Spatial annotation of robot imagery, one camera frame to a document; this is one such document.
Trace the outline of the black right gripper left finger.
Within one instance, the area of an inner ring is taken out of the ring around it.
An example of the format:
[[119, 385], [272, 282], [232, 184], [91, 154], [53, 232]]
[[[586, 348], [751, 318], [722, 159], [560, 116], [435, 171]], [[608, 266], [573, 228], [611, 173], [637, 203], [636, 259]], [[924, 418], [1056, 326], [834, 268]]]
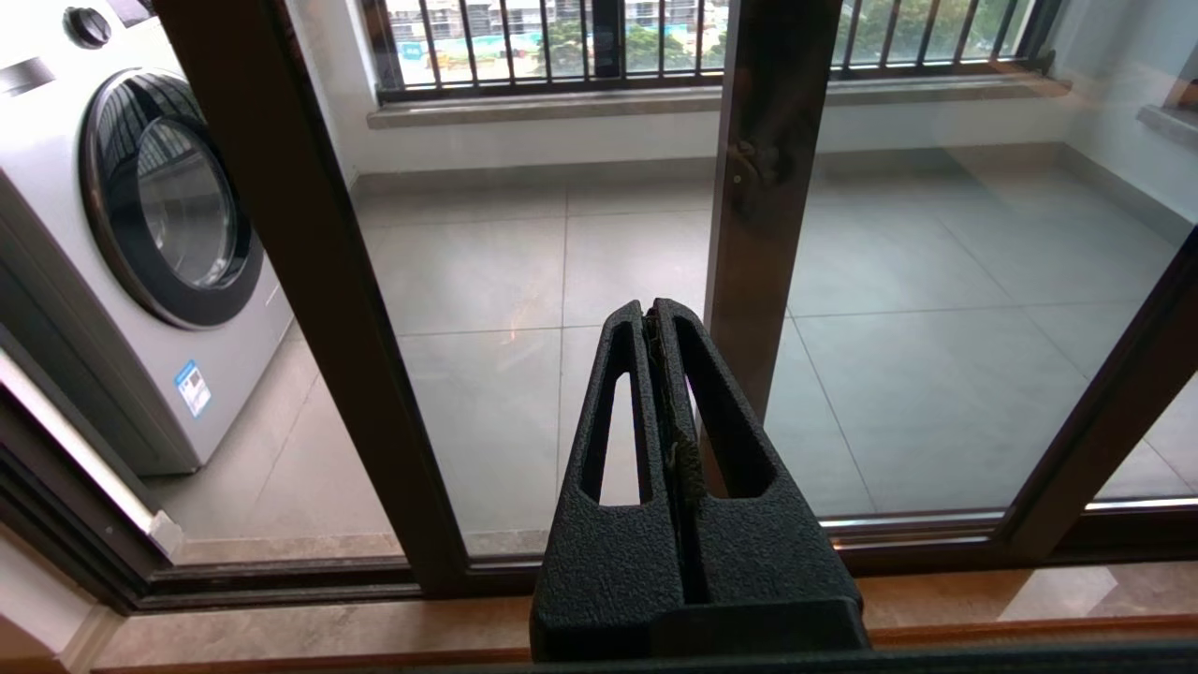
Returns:
[[[603, 504], [615, 387], [628, 376], [640, 499]], [[683, 606], [678, 545], [665, 485], [662, 441], [637, 300], [603, 324], [528, 631], [536, 663], [645, 660], [654, 620]]]

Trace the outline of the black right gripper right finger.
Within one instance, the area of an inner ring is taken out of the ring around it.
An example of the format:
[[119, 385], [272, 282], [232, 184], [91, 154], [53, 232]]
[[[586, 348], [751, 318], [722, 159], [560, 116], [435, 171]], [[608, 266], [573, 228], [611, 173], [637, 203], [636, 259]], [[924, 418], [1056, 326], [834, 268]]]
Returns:
[[697, 315], [653, 304], [683, 606], [659, 655], [867, 650], [863, 597]]

